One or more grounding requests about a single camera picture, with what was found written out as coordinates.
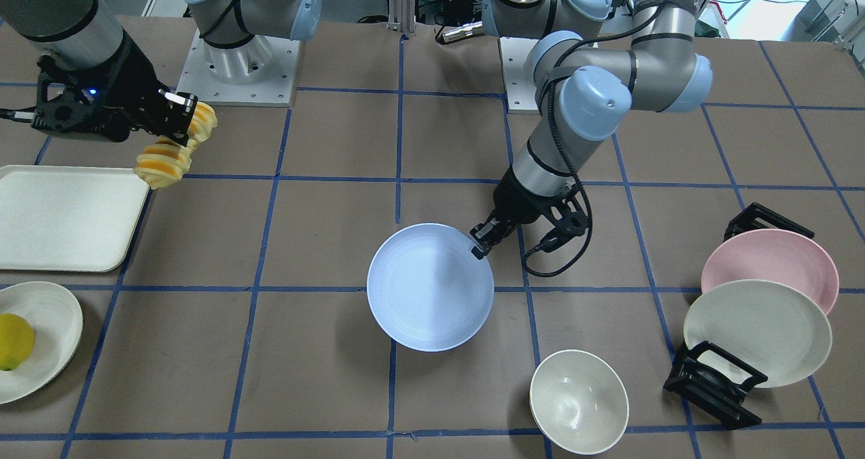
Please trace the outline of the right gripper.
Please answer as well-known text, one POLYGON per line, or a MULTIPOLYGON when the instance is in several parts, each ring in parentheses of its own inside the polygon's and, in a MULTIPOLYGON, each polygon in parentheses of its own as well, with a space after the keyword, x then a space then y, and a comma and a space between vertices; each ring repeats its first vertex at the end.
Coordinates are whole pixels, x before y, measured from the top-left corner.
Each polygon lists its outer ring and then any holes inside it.
POLYGON ((47 135, 83 141, 126 141, 131 130, 145 130, 156 143, 195 150, 195 130, 173 137, 170 123, 191 123, 198 96, 172 92, 155 76, 139 47, 121 47, 102 64, 63 69, 56 55, 37 61, 31 126, 47 135))

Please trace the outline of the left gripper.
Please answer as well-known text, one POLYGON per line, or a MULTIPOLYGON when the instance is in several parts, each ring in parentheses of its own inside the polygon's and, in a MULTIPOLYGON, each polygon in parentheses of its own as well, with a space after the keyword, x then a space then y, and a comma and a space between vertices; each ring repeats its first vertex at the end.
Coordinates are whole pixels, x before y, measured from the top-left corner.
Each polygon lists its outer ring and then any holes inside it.
POLYGON ((575 193, 575 188, 564 188, 554 196, 538 196, 522 187, 514 175, 505 175, 493 191, 493 210, 486 219, 487 222, 476 225, 470 230, 470 237, 475 241, 472 255, 482 261, 492 247, 497 246, 516 230, 519 225, 532 224, 541 216, 541 210, 554 198, 575 193))

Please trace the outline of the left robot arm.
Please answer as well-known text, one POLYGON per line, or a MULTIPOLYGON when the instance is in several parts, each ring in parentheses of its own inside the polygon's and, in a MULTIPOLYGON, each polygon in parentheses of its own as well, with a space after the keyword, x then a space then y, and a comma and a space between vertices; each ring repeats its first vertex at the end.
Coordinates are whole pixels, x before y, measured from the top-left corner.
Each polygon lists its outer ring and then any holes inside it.
POLYGON ((713 80, 694 50, 700 0, 635 0, 629 49, 599 47, 612 0, 484 0, 484 32, 534 38, 525 68, 541 122, 493 194, 491 215, 470 235, 482 259, 519 226, 552 228, 533 252, 592 235, 592 207, 576 179, 629 111, 687 113, 713 80))

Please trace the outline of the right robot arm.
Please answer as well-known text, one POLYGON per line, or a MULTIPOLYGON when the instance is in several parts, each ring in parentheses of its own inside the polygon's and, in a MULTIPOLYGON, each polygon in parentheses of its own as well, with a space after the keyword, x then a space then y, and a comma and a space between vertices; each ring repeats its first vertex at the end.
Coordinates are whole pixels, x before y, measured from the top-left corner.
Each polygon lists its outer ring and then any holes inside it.
MULTIPOLYGON (((263 73, 264 38, 314 37, 322 0, 185 0, 199 37, 218 53, 208 64, 223 80, 263 73)), ((126 141, 145 130, 182 147, 206 141, 212 107, 162 83, 104 0, 2 0, 2 19, 36 47, 40 73, 34 105, 2 118, 46 135, 126 141)))

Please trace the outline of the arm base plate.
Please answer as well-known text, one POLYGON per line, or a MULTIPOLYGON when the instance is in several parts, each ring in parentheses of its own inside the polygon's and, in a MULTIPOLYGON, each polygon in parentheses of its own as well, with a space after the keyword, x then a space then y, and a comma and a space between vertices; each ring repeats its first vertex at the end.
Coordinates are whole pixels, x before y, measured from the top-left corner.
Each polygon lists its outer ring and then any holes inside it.
POLYGON ((499 40, 501 74, 510 113, 537 113, 534 78, 530 67, 527 67, 531 50, 537 41, 517 37, 501 37, 499 40))
POLYGON ((195 34, 177 90, 211 107, 290 107, 302 41, 256 36, 216 49, 195 34))

